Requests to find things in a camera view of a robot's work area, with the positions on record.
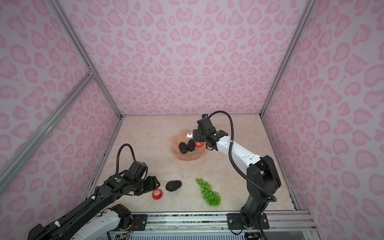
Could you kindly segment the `red apple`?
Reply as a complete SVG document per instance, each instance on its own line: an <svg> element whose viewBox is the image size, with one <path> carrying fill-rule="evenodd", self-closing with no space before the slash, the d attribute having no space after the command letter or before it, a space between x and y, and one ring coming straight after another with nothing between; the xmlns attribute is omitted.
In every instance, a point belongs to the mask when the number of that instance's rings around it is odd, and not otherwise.
<svg viewBox="0 0 384 240"><path fill-rule="evenodd" d="M195 142L195 147L201 148L204 145L203 142Z"/></svg>
<svg viewBox="0 0 384 240"><path fill-rule="evenodd" d="M156 189L152 192L152 198L154 200L160 200L163 196L163 192L160 189Z"/></svg>

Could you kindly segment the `dark avocado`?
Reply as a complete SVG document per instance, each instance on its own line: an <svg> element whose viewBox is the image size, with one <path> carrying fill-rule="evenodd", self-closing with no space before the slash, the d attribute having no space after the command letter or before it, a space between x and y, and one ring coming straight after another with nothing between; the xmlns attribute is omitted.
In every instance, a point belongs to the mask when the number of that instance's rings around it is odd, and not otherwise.
<svg viewBox="0 0 384 240"><path fill-rule="evenodd" d="M188 142L188 151L189 152L193 152L195 150L195 142L193 141L193 139L190 139L189 142Z"/></svg>
<svg viewBox="0 0 384 240"><path fill-rule="evenodd" d="M186 154L188 152L187 144L184 142L179 143L179 150L182 154Z"/></svg>
<svg viewBox="0 0 384 240"><path fill-rule="evenodd" d="M181 186L182 186L182 182L179 180L169 181L166 184L166 190L168 192L174 192L174 191L178 190Z"/></svg>

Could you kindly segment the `green grape bunch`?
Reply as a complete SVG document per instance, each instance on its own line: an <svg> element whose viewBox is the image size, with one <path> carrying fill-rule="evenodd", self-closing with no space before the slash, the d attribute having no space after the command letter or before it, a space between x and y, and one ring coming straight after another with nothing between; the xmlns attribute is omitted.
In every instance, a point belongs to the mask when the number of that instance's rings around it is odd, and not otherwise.
<svg viewBox="0 0 384 240"><path fill-rule="evenodd" d="M220 195L213 191L212 186L202 178L196 178L195 181L200 186L201 194L205 202L211 207L218 207L221 204Z"/></svg>

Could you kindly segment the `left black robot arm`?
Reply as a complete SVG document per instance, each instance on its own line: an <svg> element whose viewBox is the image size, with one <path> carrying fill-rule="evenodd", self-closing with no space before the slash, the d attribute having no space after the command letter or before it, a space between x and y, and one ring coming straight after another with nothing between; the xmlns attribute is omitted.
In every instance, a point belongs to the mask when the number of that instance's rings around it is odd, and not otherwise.
<svg viewBox="0 0 384 240"><path fill-rule="evenodd" d="M130 193L140 196L158 189L160 185L155 176L139 178L130 182L119 174L112 175L100 187L96 187L89 198L61 218L45 227L41 224L33 227L28 234L28 239L69 240L94 216L120 197Z"/></svg>

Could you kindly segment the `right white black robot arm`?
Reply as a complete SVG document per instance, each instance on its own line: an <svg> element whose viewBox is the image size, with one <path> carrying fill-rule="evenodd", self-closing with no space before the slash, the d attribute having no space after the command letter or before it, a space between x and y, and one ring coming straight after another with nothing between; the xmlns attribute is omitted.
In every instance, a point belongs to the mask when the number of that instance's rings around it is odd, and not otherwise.
<svg viewBox="0 0 384 240"><path fill-rule="evenodd" d="M270 203L277 201L275 193L282 185L274 160L252 153L222 130L210 135L193 130L192 136L196 143L227 155L235 171L246 180L249 196L240 210L241 224L248 229L263 224L262 215Z"/></svg>

